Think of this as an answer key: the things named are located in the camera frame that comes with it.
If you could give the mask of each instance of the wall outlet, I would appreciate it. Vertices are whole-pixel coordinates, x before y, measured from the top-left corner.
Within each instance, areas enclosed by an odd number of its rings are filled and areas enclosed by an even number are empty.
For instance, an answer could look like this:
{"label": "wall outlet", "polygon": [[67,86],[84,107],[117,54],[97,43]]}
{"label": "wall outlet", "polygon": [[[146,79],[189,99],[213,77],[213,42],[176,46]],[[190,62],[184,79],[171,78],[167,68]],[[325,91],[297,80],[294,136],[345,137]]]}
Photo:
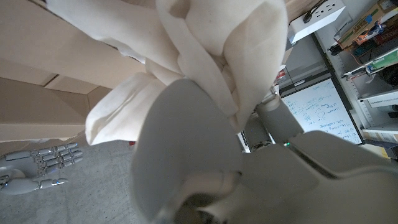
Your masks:
{"label": "wall outlet", "polygon": [[302,15],[289,25],[287,34],[290,43],[294,43],[322,27],[335,21],[346,6],[341,0],[326,0],[313,14],[308,23],[304,23]]}

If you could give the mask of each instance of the robot finger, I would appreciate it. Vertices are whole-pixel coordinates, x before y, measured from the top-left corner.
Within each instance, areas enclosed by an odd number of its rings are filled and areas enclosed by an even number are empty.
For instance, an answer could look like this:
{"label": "robot finger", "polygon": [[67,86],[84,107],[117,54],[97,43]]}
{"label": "robot finger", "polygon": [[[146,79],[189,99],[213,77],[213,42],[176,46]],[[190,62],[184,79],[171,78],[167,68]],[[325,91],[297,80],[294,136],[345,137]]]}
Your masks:
{"label": "robot finger", "polygon": [[65,154],[64,156],[61,156],[61,154],[59,154],[56,158],[45,161],[45,164],[47,167],[49,167],[49,166],[53,166],[55,164],[59,164],[61,162],[69,161],[76,157],[81,157],[81,155],[83,155],[83,152],[81,152],[80,150],[76,150],[74,152],[69,152],[69,153]]}
{"label": "robot finger", "polygon": [[68,161],[59,162],[59,163],[54,164],[52,166],[47,166],[46,173],[47,174],[51,174],[52,172],[55,172],[55,171],[57,171],[59,169],[62,169],[64,167],[67,167],[67,166],[70,166],[70,165],[75,164],[77,162],[80,162],[82,159],[83,159],[82,157],[74,157],[74,158],[72,158],[72,159],[70,159]]}
{"label": "robot finger", "polygon": [[33,150],[30,152],[32,156],[46,156],[49,154],[54,154],[55,152],[61,152],[67,149],[73,149],[77,147],[77,143],[70,143],[61,146],[54,146],[40,150]]}
{"label": "robot finger", "polygon": [[60,151],[60,152],[54,152],[52,154],[48,154],[46,156],[43,156],[42,158],[43,158],[43,161],[47,162],[49,160],[52,160],[52,159],[55,159],[55,158],[58,158],[58,157],[65,157],[67,155],[72,155],[72,157],[73,157],[73,155],[75,155],[75,157],[76,157],[76,156],[79,156],[81,154],[82,154],[82,152],[79,151],[78,148],[73,148],[73,149],[63,150],[63,151]]}

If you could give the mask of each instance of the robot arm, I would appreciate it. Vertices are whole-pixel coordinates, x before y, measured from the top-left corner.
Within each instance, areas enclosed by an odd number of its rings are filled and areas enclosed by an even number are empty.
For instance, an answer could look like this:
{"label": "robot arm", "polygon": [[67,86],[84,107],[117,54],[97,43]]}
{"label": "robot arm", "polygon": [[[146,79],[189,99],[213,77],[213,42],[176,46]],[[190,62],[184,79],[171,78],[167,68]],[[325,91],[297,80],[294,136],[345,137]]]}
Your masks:
{"label": "robot arm", "polygon": [[67,179],[34,181],[82,160],[77,143],[40,150],[12,152],[0,157],[0,192],[17,195],[67,182]]}

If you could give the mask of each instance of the wooden panel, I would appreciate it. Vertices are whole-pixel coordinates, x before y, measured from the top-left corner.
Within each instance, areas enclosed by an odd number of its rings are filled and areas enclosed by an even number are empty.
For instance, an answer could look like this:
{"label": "wooden panel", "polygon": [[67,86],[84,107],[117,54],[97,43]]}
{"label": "wooden panel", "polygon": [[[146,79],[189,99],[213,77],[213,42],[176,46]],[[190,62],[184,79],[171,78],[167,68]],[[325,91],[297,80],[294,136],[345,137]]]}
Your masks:
{"label": "wooden panel", "polygon": [[0,57],[116,87],[145,66],[26,0],[0,1]]}
{"label": "wooden panel", "polygon": [[0,78],[0,123],[85,124],[87,96]]}
{"label": "wooden panel", "polygon": [[49,90],[67,91],[70,93],[88,94],[97,87],[98,85],[59,75],[44,88]]}
{"label": "wooden panel", "polygon": [[71,138],[84,129],[84,124],[0,124],[0,141]]}
{"label": "wooden panel", "polygon": [[104,98],[111,90],[112,89],[110,88],[99,86],[98,88],[87,94],[90,110],[92,110],[94,106],[97,105],[97,103],[100,102],[100,100],[102,100],[102,98]]}
{"label": "wooden panel", "polygon": [[0,58],[0,78],[8,78],[20,82],[45,85],[55,76],[54,73],[32,68]]}

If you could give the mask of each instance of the shelving unit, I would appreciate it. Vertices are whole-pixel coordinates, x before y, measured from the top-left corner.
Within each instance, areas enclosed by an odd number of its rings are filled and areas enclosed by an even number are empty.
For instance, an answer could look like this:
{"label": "shelving unit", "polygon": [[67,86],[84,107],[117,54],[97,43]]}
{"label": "shelving unit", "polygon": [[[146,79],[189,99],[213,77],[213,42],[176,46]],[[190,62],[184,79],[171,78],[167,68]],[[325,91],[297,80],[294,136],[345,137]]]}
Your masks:
{"label": "shelving unit", "polygon": [[363,65],[358,65],[355,62],[355,59],[353,58],[353,56],[350,55],[349,53],[342,52],[342,53],[340,53],[340,58],[342,59],[344,66],[345,66],[344,75],[351,75],[353,73],[356,73],[356,72],[358,72],[358,70],[361,70],[362,68],[366,68],[366,66],[370,65],[376,59],[384,57],[384,56],[388,55],[389,53],[392,53],[396,50],[398,50],[398,38],[390,40],[390,41],[376,47],[375,49],[372,49],[372,51],[366,52],[364,55],[358,57],[358,60],[363,61]]}
{"label": "shelving unit", "polygon": [[330,64],[335,70],[336,76],[339,78],[341,87],[343,88],[346,96],[353,107],[350,111],[353,117],[357,118],[355,122],[360,126],[364,132],[375,131],[378,129],[384,129],[384,127],[389,127],[391,131],[398,131],[398,119],[392,119],[388,116],[388,113],[379,111],[377,108],[372,108],[367,100],[359,100],[370,95],[375,95],[378,93],[384,93],[386,91],[391,91],[392,87],[382,81],[378,76],[370,83],[367,83],[371,78],[367,75],[361,75],[353,78],[352,80],[347,80],[345,75],[350,75],[365,68],[373,60],[381,58],[395,50],[398,49],[398,39],[390,40],[385,44],[379,46],[376,49],[362,56],[364,62],[363,66],[358,65],[352,55],[347,52],[342,52],[339,55],[332,56],[328,48],[336,44],[333,36],[341,29],[341,27],[349,20],[354,22],[350,23],[345,27],[345,30],[341,31],[341,35],[345,33],[346,29],[349,29],[360,17],[363,15],[372,5],[374,5],[376,0],[361,0],[361,1],[349,1],[343,0],[346,4],[345,11],[341,16],[332,24],[322,28],[315,33],[317,40],[319,41],[323,52],[326,54]]}

